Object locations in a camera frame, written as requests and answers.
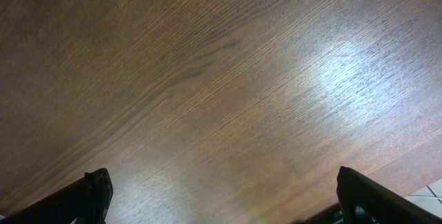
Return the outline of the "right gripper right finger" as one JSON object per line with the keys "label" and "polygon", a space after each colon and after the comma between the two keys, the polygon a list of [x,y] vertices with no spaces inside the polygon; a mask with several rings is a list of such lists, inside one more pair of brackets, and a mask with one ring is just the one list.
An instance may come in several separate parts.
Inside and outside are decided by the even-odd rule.
{"label": "right gripper right finger", "polygon": [[430,223],[441,218],[409,202],[350,167],[341,167],[337,176],[343,223]]}

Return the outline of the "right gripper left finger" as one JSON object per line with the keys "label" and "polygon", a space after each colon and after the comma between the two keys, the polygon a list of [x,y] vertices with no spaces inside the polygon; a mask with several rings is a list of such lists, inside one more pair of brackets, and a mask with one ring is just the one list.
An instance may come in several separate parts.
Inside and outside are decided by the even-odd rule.
{"label": "right gripper left finger", "polygon": [[105,168],[84,174],[40,201],[1,219],[3,224],[87,223],[105,224],[113,185]]}

